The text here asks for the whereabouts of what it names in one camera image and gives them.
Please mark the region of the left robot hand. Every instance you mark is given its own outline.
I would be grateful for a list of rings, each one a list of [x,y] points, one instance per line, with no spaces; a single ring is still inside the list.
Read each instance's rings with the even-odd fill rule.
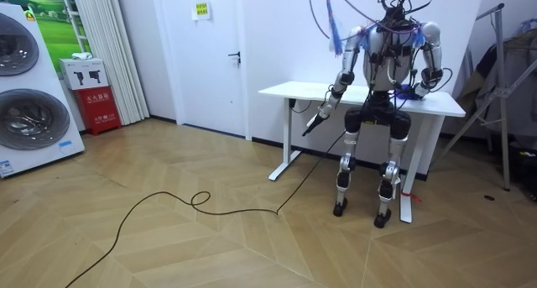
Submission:
[[[318,125],[323,123],[330,117],[329,113],[324,113],[319,111],[307,124],[306,129],[302,133],[302,136],[305,137],[307,134],[311,133]]]

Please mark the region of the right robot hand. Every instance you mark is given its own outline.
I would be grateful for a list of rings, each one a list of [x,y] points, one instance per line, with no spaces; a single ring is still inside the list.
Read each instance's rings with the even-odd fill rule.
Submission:
[[[424,84],[422,81],[417,82],[413,86],[413,98],[414,100],[421,100],[430,93],[430,87]]]

